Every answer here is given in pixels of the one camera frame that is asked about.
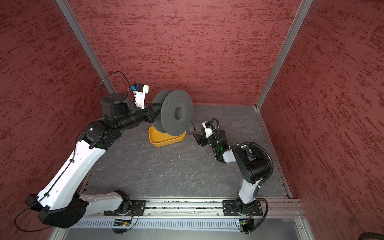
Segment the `yellow plastic tray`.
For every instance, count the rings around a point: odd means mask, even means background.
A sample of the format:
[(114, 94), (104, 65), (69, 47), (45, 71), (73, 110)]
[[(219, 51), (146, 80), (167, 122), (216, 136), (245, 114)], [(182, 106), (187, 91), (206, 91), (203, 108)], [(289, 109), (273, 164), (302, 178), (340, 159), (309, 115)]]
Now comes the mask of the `yellow plastic tray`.
[(186, 132), (179, 136), (171, 136), (169, 134), (161, 133), (155, 129), (154, 126), (149, 128), (149, 140), (155, 147), (163, 147), (171, 144), (181, 142), (186, 137)]

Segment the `dark grey cable spool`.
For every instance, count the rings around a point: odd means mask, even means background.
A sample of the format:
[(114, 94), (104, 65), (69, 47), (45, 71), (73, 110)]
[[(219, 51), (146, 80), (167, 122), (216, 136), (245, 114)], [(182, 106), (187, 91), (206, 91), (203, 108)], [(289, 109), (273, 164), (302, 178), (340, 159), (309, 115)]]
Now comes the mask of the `dark grey cable spool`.
[(154, 100), (154, 111), (159, 113), (153, 126), (161, 133), (179, 136), (192, 122), (194, 108), (190, 95), (183, 90), (163, 90)]

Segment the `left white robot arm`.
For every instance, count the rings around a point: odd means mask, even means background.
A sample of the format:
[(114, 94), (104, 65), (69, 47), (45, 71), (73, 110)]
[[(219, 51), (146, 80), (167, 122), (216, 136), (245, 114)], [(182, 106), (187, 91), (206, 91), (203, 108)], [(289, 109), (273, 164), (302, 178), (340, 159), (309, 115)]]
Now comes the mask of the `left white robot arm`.
[(129, 110), (120, 104), (123, 114), (90, 123), (77, 137), (75, 149), (50, 183), (38, 194), (26, 198), (29, 209), (38, 212), (39, 220), (47, 226), (69, 228), (85, 216), (101, 212), (118, 215), (133, 214), (130, 197), (121, 190), (108, 194), (81, 195), (76, 191), (98, 159), (125, 130), (142, 122), (153, 123), (162, 104)]

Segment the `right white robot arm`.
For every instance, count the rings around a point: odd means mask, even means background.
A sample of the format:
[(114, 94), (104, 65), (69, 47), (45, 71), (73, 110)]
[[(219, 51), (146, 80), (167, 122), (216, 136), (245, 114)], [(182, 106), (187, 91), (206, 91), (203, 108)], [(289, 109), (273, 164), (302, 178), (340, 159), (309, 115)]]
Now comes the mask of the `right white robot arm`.
[(257, 206), (257, 193), (274, 171), (272, 158), (267, 151), (254, 142), (227, 145), (227, 139), (217, 140), (214, 135), (193, 134), (197, 144), (209, 145), (214, 151), (215, 160), (223, 164), (236, 163), (242, 174), (243, 182), (235, 200), (235, 210), (246, 216)]

